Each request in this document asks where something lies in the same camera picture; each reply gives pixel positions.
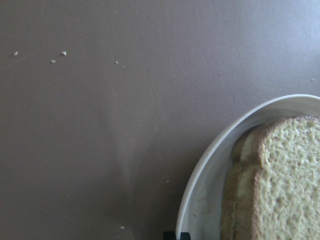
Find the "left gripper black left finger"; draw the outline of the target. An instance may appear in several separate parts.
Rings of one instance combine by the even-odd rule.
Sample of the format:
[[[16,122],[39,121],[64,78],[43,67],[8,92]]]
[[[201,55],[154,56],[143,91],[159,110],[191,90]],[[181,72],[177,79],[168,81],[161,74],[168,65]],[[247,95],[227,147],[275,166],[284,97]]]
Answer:
[[[163,233],[163,240],[176,240],[176,234],[174,231],[165,231]]]

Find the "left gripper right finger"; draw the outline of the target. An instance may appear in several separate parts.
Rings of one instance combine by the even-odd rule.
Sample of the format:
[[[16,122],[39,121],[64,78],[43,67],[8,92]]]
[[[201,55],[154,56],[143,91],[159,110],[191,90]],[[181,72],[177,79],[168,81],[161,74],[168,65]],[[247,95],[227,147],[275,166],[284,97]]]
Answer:
[[[191,235],[189,232],[181,232],[179,240],[191,240]]]

